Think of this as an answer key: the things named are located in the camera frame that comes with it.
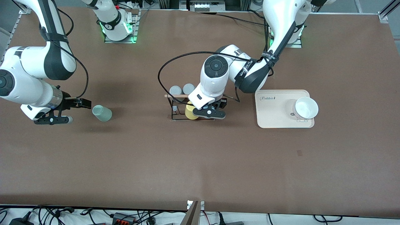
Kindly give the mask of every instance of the white tray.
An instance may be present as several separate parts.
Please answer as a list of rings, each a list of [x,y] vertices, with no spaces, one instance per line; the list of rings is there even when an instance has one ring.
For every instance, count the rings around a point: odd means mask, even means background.
[[[314,118],[301,120],[293,114],[293,106],[301,97],[310,97],[310,94],[306,90],[256,91],[258,125],[261,128],[311,128]]]

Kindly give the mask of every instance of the black cable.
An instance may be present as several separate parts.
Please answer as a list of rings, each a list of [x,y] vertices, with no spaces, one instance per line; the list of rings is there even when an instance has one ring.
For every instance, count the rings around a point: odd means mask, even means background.
[[[261,16],[260,14],[258,14],[258,12],[254,11],[254,10],[252,10],[252,9],[249,9],[248,11],[254,13],[256,16],[260,17],[261,19],[265,19],[263,16]]]
[[[268,50],[268,34],[267,34],[267,21],[264,19],[264,36],[265,36],[265,47],[264,52]]]
[[[89,211],[90,220],[92,221],[93,225],[96,225],[96,223],[95,223],[94,220],[93,220],[92,214],[91,214],[90,212],[91,212],[91,210]]]
[[[239,18],[236,18],[236,17],[233,17],[233,16],[227,16],[227,15],[222,15],[222,14],[215,14],[215,15],[216,16],[228,17],[228,18],[231,18],[231,19],[234,19],[234,20],[240,20],[240,21],[243,21],[243,22],[246,22],[246,23],[257,24],[257,25],[264,26],[264,24],[261,24],[261,23],[257,23],[257,22],[253,22],[253,21],[249,21],[249,20],[243,20],[243,19],[239,19]]]
[[[250,60],[251,60],[251,59],[245,59],[245,58],[241,58],[241,57],[237,57],[237,56],[233,56],[233,55],[229,55],[229,54],[225,54],[225,53],[220,53],[220,52],[201,51],[201,52],[190,52],[190,53],[185,53],[185,54],[182,54],[182,55],[180,55],[180,56],[174,57],[174,58],[170,59],[169,61],[167,61],[166,63],[164,63],[164,65],[163,65],[163,66],[160,68],[160,70],[158,71],[158,76],[157,76],[158,82],[160,83],[161,87],[162,87],[162,88],[164,89],[164,91],[167,92],[167,94],[168,94],[169,96],[171,96],[175,101],[177,101],[177,102],[179,102],[179,103],[182,103],[182,104],[191,105],[191,106],[193,106],[193,104],[188,104],[188,103],[186,103],[186,102],[182,102],[182,101],[178,100],[177,98],[175,98],[175,97],[164,87],[164,85],[162,84],[162,82],[161,82],[161,80],[160,80],[160,74],[161,74],[161,71],[164,69],[164,67],[165,67],[166,65],[168,65],[170,62],[172,62],[172,61],[174,61],[174,60],[176,60],[176,59],[179,59],[179,58],[181,58],[181,57],[189,56],[189,55],[194,55],[194,54],[216,54],[216,55],[224,55],[224,56],[229,56],[229,57],[237,58],[237,59],[240,59],[240,60],[243,60],[243,61],[250,61]]]
[[[47,218],[48,218],[49,216],[50,216],[50,213],[47,211],[47,213],[44,214],[44,216],[43,216],[43,217],[45,217],[45,218],[44,218],[44,221],[43,221],[43,224],[44,224],[44,225],[46,224]]]
[[[339,216],[340,218],[339,219],[337,219],[337,220],[326,220],[326,218],[323,216],[323,215],[319,215],[320,217],[322,217],[324,220],[319,220],[319,219],[317,219],[317,217],[316,217],[317,215],[312,215],[312,217],[316,220],[316,221],[318,221],[318,222],[320,222],[320,223],[325,223],[325,225],[328,225],[328,223],[336,223],[336,222],[339,222],[339,221],[341,221],[342,219],[343,219],[343,216]]]
[[[20,8],[21,11],[24,11],[14,0],[11,0],[18,8]]]
[[[83,90],[82,94],[78,95],[76,98],[82,97],[85,94],[86,90],[88,89],[88,85],[89,85],[89,73],[88,73],[88,70],[86,70],[86,67],[83,65],[83,63],[77,57],[75,57],[72,53],[70,53],[69,51],[67,51],[66,49],[64,49],[63,47],[61,47],[57,43],[55,43],[54,41],[50,40],[50,42],[53,43],[55,46],[57,46],[59,49],[61,49],[64,52],[66,52],[68,55],[72,56],[82,66],[82,68],[85,70],[85,73],[86,73],[85,89]]]
[[[230,98],[232,100],[235,100],[236,102],[240,103],[240,99],[239,99],[239,95],[238,95],[238,88],[236,86],[235,86],[235,94],[236,94],[236,98],[233,98],[233,97],[231,97],[229,95],[226,95],[226,94],[223,94],[223,96],[225,96],[227,98]]]
[[[224,221],[224,217],[222,216],[221,212],[217,212],[220,215],[220,225],[226,225],[225,221]]]
[[[268,219],[270,220],[270,224],[271,225],[274,225],[273,223],[272,223],[272,220],[271,220],[271,215],[268,213]]]
[[[132,8],[132,7],[129,7],[129,6],[125,5],[125,4],[122,4],[122,3],[120,3],[120,2],[117,2],[116,0],[112,0],[112,1],[115,2],[117,5],[120,4],[121,6],[126,6],[126,7],[130,8],[130,9],[134,9],[134,8]]]
[[[3,217],[3,218],[1,219],[1,221],[0,221],[0,224],[4,221],[4,219],[6,218],[6,216],[7,216],[7,214],[8,214],[7,211],[1,211],[1,212],[0,212],[0,215],[3,214],[3,213],[5,213],[5,214],[4,214],[4,217]]]
[[[111,217],[111,218],[114,217],[114,214],[108,214],[108,213],[106,212],[106,210],[104,210],[104,209],[103,209],[103,212],[104,212],[105,214],[107,214],[107,215],[108,215],[109,217]]]
[[[56,218],[59,225],[60,225],[60,224],[65,225],[65,223],[64,223],[63,221],[61,221],[61,219],[52,211],[53,209],[50,210],[49,208],[44,207],[44,206],[41,206],[41,205],[39,205],[38,207],[39,207],[39,213],[38,213],[38,217],[39,217],[39,218],[41,217],[41,216],[40,216],[40,212],[41,212],[41,210],[42,210],[42,208],[43,208],[43,209],[45,209],[46,211],[48,211],[48,213],[50,213],[50,214],[53,216],[53,217],[51,218],[51,220],[50,220],[50,224],[51,224],[52,220],[53,220],[54,218]]]
[[[62,11],[61,9],[59,9],[59,8],[57,8],[62,14],[64,14],[66,17],[68,17],[68,19],[70,19],[70,21],[71,21],[71,28],[70,28],[70,30],[65,34],[66,36],[68,36],[71,32],[72,32],[72,30],[74,29],[74,21],[72,20],[72,18],[68,15],[68,14],[66,14],[64,11]]]

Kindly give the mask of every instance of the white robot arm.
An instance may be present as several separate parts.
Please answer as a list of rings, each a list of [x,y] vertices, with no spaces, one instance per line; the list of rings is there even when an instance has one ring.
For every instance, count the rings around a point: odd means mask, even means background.
[[[105,35],[112,41],[120,41],[133,31],[132,13],[116,9],[112,0],[82,0],[99,19]]]
[[[209,105],[222,98],[228,78],[244,93],[254,93],[259,90],[267,80],[270,69],[279,60],[285,46],[299,37],[304,22],[311,12],[312,2],[324,4],[326,0],[264,0],[263,13],[274,34],[274,42],[267,51],[264,50],[261,60],[252,59],[235,45],[221,47],[217,52],[244,58],[247,61],[225,55],[208,57],[201,70],[200,84],[188,97],[197,108],[193,110],[193,114],[216,119],[225,117],[224,113],[218,113],[218,109],[210,110]]]
[[[76,69],[75,59],[65,52],[72,54],[56,4],[54,0],[16,1],[34,10],[46,46],[18,46],[6,51],[0,66],[0,97],[22,104],[22,111],[35,123],[70,123],[72,118],[62,117],[62,110],[90,108],[91,105],[84,99],[66,100],[70,97],[68,93],[43,81],[45,78],[66,80]],[[59,110],[58,118],[46,119],[44,115],[53,110]]]

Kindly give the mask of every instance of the table surface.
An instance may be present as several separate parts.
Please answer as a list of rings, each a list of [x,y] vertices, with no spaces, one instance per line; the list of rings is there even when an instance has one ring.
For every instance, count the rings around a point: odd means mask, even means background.
[[[400,58],[377,16],[310,15],[304,47],[285,49],[263,89],[307,90],[320,107],[315,126],[261,129],[254,95],[241,92],[224,120],[171,121],[157,72],[180,54],[228,44],[257,58],[262,27],[152,10],[136,44],[105,44],[91,10],[62,9],[75,21],[71,49],[90,73],[84,97],[113,119],[72,109],[64,112],[72,124],[38,126],[0,99],[1,203],[184,210],[204,200],[207,211],[400,217]],[[34,13],[22,16],[11,45],[44,45]],[[207,57],[176,60],[161,80],[198,84]],[[74,96],[84,82],[78,65],[69,80],[50,83]]]

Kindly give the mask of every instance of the electrical cable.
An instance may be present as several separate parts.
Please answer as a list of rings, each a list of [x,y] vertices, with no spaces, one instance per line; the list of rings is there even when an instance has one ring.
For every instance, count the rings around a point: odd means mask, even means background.
[[[90,220],[92,221],[93,225],[96,225],[96,223],[95,223],[94,220],[93,220],[92,214],[91,214],[90,212],[91,212],[91,210],[89,211]]]
[[[45,217],[44,218],[44,222],[43,222],[43,224],[45,225],[46,224],[46,221],[47,221],[47,218],[50,216],[50,213],[47,211],[46,212],[46,214],[44,214],[44,216],[43,217]]]
[[[66,36],[68,36],[71,32],[72,32],[72,30],[74,29],[74,21],[72,20],[72,18],[68,15],[68,14],[66,14],[64,11],[62,11],[61,9],[59,9],[59,8],[57,8],[62,14],[64,14],[66,17],[68,17],[69,19],[70,19],[70,21],[71,21],[71,28],[70,28],[70,30],[65,34]]]
[[[221,212],[217,212],[220,215],[220,225],[226,225],[225,221],[224,221],[224,217],[222,216]]]
[[[112,1],[115,2],[117,5],[119,4],[119,5],[121,5],[121,6],[126,6],[126,7],[130,8],[130,9],[134,9],[134,8],[132,8],[132,7],[129,7],[129,6],[125,5],[125,4],[122,4],[122,3],[120,3],[120,2],[117,2],[116,0],[112,0]]]
[[[231,18],[231,19],[234,19],[234,20],[243,21],[243,22],[246,22],[246,23],[257,24],[257,25],[264,26],[264,24],[261,24],[261,23],[257,23],[257,22],[253,22],[253,21],[249,21],[249,20],[243,20],[243,19],[239,19],[239,18],[236,18],[236,17],[233,17],[233,16],[227,16],[227,15],[222,15],[222,14],[215,14],[215,15],[216,16],[228,17],[228,18]]]
[[[245,58],[241,58],[241,57],[237,57],[237,56],[234,56],[234,55],[229,55],[229,54],[225,54],[225,53],[221,53],[221,52],[201,51],[201,52],[189,52],[189,53],[185,53],[185,54],[179,55],[179,56],[177,56],[177,57],[174,57],[174,58],[170,59],[169,61],[167,61],[166,63],[164,63],[164,65],[163,65],[163,66],[160,68],[160,70],[158,71],[158,75],[157,75],[157,79],[158,79],[158,82],[160,83],[161,87],[162,87],[162,88],[164,89],[164,91],[165,91],[169,96],[171,96],[175,101],[177,101],[177,102],[179,102],[179,103],[182,103],[182,104],[190,105],[190,106],[193,106],[193,104],[188,104],[188,103],[186,103],[186,102],[182,102],[182,101],[178,100],[177,98],[175,98],[175,97],[164,87],[164,85],[162,84],[162,82],[161,82],[161,80],[160,80],[160,74],[161,74],[161,71],[164,69],[164,67],[165,67],[166,65],[168,65],[170,62],[172,62],[172,61],[174,61],[174,60],[176,60],[176,59],[179,59],[179,58],[181,58],[181,57],[189,56],[189,55],[193,55],[193,54],[216,54],[216,55],[224,55],[224,56],[229,56],[229,57],[237,58],[237,59],[240,59],[240,60],[243,60],[243,61],[250,61],[250,60],[251,60],[251,59],[245,59]]]
[[[113,217],[113,214],[108,214],[104,209],[103,209],[103,212],[105,213],[105,214],[107,214],[109,217]]]
[[[88,89],[88,85],[89,85],[89,73],[88,73],[88,70],[86,70],[86,67],[83,65],[83,63],[77,57],[75,57],[72,53],[70,53],[69,51],[67,51],[63,47],[61,47],[59,44],[55,43],[53,40],[50,40],[50,42],[53,43],[55,46],[57,46],[59,49],[61,49],[64,52],[66,52],[68,55],[72,56],[82,66],[82,68],[85,70],[85,73],[86,73],[85,89],[83,90],[82,94],[78,95],[76,98],[82,97],[86,93],[86,90]]]
[[[156,4],[154,4],[153,6],[149,6],[149,7],[146,9],[146,11],[144,12],[143,16],[140,16],[139,20],[136,21],[136,23],[138,23],[138,22],[148,13],[148,11],[149,11],[151,8],[155,7],[155,6],[156,6]]]
[[[271,215],[270,215],[269,213],[268,213],[267,215],[268,215],[268,219],[269,219],[269,221],[270,221],[270,224],[271,224],[271,225],[274,225],[274,224],[272,223],[272,220],[271,220]]]
[[[3,217],[3,218],[1,219],[1,221],[0,221],[0,224],[4,221],[4,219],[6,218],[6,216],[7,216],[7,214],[8,214],[7,211],[1,211],[1,212],[0,212],[0,215],[3,214],[3,213],[5,213],[5,214],[4,214],[4,217]]]
[[[343,219],[343,216],[339,216],[340,218],[339,219],[336,219],[336,220],[326,220],[326,218],[323,216],[323,215],[318,215],[318,216],[320,216],[320,217],[322,217],[324,220],[319,220],[319,219],[317,219],[317,217],[316,217],[317,215],[312,215],[312,217],[316,220],[316,221],[318,221],[318,222],[320,222],[320,223],[325,223],[325,225],[328,225],[328,223],[336,223],[336,222],[339,222],[339,221],[341,221],[342,219]]]
[[[257,6],[262,6],[263,0],[252,0],[252,2]]]
[[[260,14],[258,14],[258,12],[256,12],[255,10],[251,10],[251,9],[249,9],[248,10],[249,12],[252,12],[252,13],[254,13],[254,14],[256,14],[256,16],[258,16],[258,17],[260,17],[261,19],[265,19],[263,16],[261,16]]]
[[[206,219],[207,219],[208,225],[211,225],[211,224],[210,224],[210,221],[208,220],[208,216],[207,216],[206,212],[205,212],[204,210],[203,210],[202,212],[203,212],[203,213],[204,213],[204,215],[206,216]]]
[[[45,209],[48,213],[50,213],[50,214],[53,216],[53,217],[50,219],[50,225],[51,225],[51,222],[53,221],[54,218],[57,219],[59,225],[60,225],[60,224],[65,225],[65,223],[64,223],[63,221],[61,221],[61,219],[53,212],[54,209],[51,209],[51,210],[50,210],[49,208],[47,208],[47,207],[45,207],[45,206],[38,205],[38,206],[35,207],[33,210],[35,210],[36,208],[39,209],[38,218],[39,218],[39,224],[40,224],[40,225],[44,225],[44,224],[42,223],[41,219],[40,219],[40,218],[41,218],[40,213],[41,213],[42,209]]]
[[[20,8],[21,11],[24,11],[14,0],[11,0],[18,8]]]
[[[236,99],[234,97],[231,97],[229,95],[223,94],[223,96],[230,98],[232,100],[235,100],[236,102],[240,103],[239,95],[238,95],[238,88],[235,86],[235,94],[236,94]]]

